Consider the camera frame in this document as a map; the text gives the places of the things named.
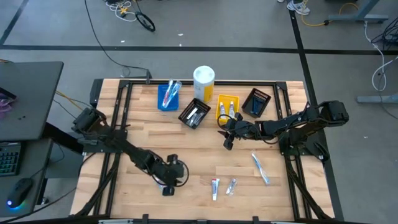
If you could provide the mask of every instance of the keyboard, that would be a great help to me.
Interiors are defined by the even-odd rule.
[[[18,175],[20,158],[20,142],[0,142],[0,177]]]

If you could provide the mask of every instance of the yellow cable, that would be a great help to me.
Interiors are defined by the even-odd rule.
[[[66,98],[67,100],[69,100],[69,102],[71,102],[73,105],[75,105],[77,108],[79,108],[80,110],[83,110],[81,107],[79,107],[79,105],[77,105],[75,102],[73,102],[73,100],[71,100],[67,95],[61,93],[60,91],[56,90],[55,91],[56,94]]]
[[[307,3],[308,3],[308,0],[307,0],[307,1],[304,1],[304,5],[305,5],[305,6],[307,6]],[[355,5],[354,3],[349,2],[349,3],[346,3],[346,4],[344,4],[344,5],[342,5],[342,6],[340,7],[340,10],[339,10],[339,12],[338,12],[339,15],[341,15],[341,12],[342,12],[343,8],[346,7],[347,5],[352,5],[352,6],[354,6],[356,9],[359,9],[359,7],[358,7],[357,5]],[[309,23],[305,22],[305,20],[304,20],[304,15],[301,15],[301,21],[302,21],[305,25],[307,25],[307,26],[309,26],[309,27],[320,27],[320,26],[325,26],[325,25],[326,25],[325,22],[322,22],[322,23],[320,23],[320,24],[309,24]]]

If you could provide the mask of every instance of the shoe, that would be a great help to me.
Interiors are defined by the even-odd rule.
[[[310,9],[306,7],[304,2],[294,4],[293,0],[291,0],[287,5],[287,9],[291,11],[296,11],[298,14],[304,16],[310,14]]]

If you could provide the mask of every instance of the blue box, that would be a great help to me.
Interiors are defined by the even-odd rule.
[[[166,95],[166,91],[168,89],[169,85],[159,85],[157,87],[157,109],[161,111],[173,111],[173,110],[178,110],[178,92],[177,94],[172,98],[172,101],[170,101],[169,105],[167,108],[164,108],[162,106],[164,95]]]

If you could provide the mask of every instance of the black container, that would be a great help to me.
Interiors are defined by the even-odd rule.
[[[191,115],[192,111],[195,108],[197,108],[195,114]],[[210,109],[211,108],[204,102],[194,98],[191,103],[189,103],[189,105],[185,108],[185,110],[180,114],[178,119],[184,124],[188,125],[190,128],[196,129]]]
[[[252,116],[253,118],[259,118],[264,112],[268,102],[271,100],[271,96],[263,93],[262,91],[253,88],[242,105],[242,109],[245,113]]]

